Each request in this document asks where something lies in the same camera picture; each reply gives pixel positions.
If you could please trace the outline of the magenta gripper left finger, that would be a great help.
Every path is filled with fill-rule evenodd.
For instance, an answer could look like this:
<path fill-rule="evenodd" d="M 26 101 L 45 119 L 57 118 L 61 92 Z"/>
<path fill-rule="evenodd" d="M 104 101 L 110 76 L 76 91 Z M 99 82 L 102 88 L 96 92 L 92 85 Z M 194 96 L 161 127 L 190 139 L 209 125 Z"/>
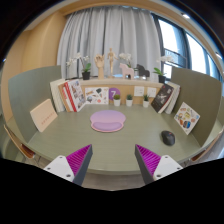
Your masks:
<path fill-rule="evenodd" d="M 59 155 L 44 170 L 81 186 L 92 155 L 92 145 L 87 145 L 68 156 Z"/>

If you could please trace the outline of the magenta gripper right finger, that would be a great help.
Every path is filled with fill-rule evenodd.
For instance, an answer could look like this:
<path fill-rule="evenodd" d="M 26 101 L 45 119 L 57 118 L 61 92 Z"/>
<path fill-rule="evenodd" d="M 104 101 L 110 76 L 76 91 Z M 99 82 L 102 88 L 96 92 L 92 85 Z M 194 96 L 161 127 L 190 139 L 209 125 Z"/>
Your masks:
<path fill-rule="evenodd" d="M 169 155 L 159 156 L 153 151 L 135 145 L 135 156 L 145 184 L 150 184 L 182 169 Z"/>

